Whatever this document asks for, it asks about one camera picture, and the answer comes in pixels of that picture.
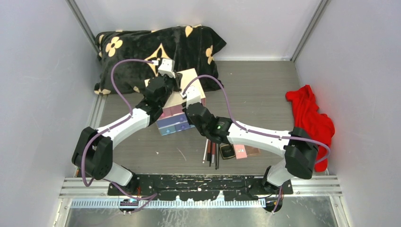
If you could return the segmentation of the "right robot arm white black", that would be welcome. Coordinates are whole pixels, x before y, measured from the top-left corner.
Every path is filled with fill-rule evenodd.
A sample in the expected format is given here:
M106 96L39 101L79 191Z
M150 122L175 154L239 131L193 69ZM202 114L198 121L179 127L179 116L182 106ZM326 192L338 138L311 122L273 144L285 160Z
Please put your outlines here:
M282 161L266 169L262 179L266 193L275 194L294 177L311 179L318 147L303 129L294 127L291 131L274 131L253 127L214 116L201 103L187 105L183 110L190 124L216 144L245 145L282 157Z

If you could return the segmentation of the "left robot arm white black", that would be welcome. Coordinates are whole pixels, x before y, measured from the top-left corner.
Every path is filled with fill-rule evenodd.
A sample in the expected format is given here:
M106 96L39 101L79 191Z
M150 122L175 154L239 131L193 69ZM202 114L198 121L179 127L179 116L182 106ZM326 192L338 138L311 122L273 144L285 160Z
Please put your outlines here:
M182 73L177 72L173 78L166 74L151 78L143 99L127 115L98 129L83 129L72 163L81 169L82 174L114 182L126 195L133 195L138 182L133 179L132 171L113 162L113 150L124 139L160 118L171 94L181 90L182 77Z

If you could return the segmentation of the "pastel mini drawer organizer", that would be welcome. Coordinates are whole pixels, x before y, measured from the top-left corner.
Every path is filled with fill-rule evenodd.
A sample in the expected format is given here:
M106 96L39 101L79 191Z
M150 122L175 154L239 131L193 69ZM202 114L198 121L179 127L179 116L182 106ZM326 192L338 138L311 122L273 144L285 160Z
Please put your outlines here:
M178 73L182 74L180 85L181 92L173 92L171 94L163 107L163 113L156 121L157 128L162 136L194 127L188 123L187 117L182 111L182 103L185 102L185 100L182 98L181 93L188 83L198 75L194 68L182 70ZM203 105L206 105L206 96L199 79L191 83L191 86L196 87L200 91L201 102Z

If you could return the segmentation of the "pink square compact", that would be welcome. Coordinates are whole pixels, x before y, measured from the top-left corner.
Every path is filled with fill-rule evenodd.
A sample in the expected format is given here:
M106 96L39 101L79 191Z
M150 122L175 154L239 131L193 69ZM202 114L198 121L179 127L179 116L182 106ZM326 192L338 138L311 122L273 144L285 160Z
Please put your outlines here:
M247 152L245 149L245 145L233 145L234 151L235 151L235 157L236 159L243 159L247 158Z

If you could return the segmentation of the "brown eyeshadow palette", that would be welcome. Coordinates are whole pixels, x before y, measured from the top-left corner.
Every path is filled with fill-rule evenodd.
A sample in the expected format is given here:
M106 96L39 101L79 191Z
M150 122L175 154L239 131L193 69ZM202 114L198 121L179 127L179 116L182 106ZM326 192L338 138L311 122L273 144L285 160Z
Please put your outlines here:
M261 151L258 148L254 148L251 146L245 146L245 151L247 153L247 156L249 157L258 156L261 154Z

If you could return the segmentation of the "black round compact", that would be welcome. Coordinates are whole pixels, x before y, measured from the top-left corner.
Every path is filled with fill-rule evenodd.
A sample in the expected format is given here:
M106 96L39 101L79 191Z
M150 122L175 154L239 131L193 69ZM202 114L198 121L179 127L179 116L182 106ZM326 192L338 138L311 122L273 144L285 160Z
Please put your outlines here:
M235 157L235 149L231 144L220 145L219 151L222 159L231 159Z

